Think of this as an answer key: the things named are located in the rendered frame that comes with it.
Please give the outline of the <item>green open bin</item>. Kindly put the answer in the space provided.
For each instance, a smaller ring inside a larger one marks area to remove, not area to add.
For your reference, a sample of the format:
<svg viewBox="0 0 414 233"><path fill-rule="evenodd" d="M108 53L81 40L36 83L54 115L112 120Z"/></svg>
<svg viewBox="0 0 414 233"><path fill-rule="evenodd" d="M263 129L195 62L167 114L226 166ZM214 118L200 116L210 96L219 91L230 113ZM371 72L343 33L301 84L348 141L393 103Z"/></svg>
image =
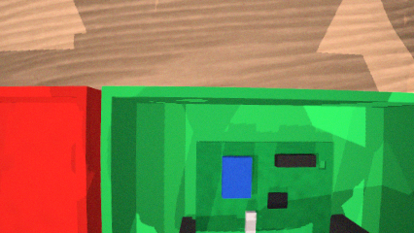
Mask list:
<svg viewBox="0 0 414 233"><path fill-rule="evenodd" d="M102 233L195 219L196 142L333 142L332 215L414 233L414 93L102 86Z"/></svg>

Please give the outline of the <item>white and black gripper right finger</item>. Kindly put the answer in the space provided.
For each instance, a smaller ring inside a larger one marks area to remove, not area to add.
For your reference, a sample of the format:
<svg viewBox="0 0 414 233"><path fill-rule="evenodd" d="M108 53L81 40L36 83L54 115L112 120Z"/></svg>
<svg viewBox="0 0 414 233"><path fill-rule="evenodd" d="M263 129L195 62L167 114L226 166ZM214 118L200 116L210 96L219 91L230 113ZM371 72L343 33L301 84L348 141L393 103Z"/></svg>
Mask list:
<svg viewBox="0 0 414 233"><path fill-rule="evenodd" d="M330 217L329 233L369 233L346 216L332 215Z"/></svg>

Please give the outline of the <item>red bin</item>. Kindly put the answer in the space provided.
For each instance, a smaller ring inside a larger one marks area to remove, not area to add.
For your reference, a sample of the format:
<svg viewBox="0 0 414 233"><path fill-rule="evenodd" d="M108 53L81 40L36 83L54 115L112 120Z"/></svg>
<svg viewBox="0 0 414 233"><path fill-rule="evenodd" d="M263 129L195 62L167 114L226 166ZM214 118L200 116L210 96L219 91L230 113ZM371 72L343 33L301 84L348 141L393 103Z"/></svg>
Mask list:
<svg viewBox="0 0 414 233"><path fill-rule="evenodd" d="M0 233L102 233L101 93L0 86Z"/></svg>

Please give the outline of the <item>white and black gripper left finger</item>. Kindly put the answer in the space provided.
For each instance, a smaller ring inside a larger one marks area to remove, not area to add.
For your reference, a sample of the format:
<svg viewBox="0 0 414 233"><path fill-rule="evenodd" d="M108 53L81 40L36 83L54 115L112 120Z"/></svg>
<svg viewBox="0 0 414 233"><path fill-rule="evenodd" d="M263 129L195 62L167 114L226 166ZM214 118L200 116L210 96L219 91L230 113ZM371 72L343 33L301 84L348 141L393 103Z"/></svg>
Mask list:
<svg viewBox="0 0 414 233"><path fill-rule="evenodd" d="M183 216L179 233L196 233L196 219L192 219L192 216Z"/></svg>

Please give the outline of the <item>green circuit board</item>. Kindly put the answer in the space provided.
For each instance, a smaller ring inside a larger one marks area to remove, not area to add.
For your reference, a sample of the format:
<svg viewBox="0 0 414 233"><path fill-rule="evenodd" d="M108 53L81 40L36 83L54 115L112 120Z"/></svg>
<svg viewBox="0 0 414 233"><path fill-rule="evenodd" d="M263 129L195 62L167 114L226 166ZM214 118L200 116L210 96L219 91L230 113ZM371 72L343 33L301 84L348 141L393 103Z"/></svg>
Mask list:
<svg viewBox="0 0 414 233"><path fill-rule="evenodd" d="M333 142L196 142L196 233L329 233L332 164Z"/></svg>

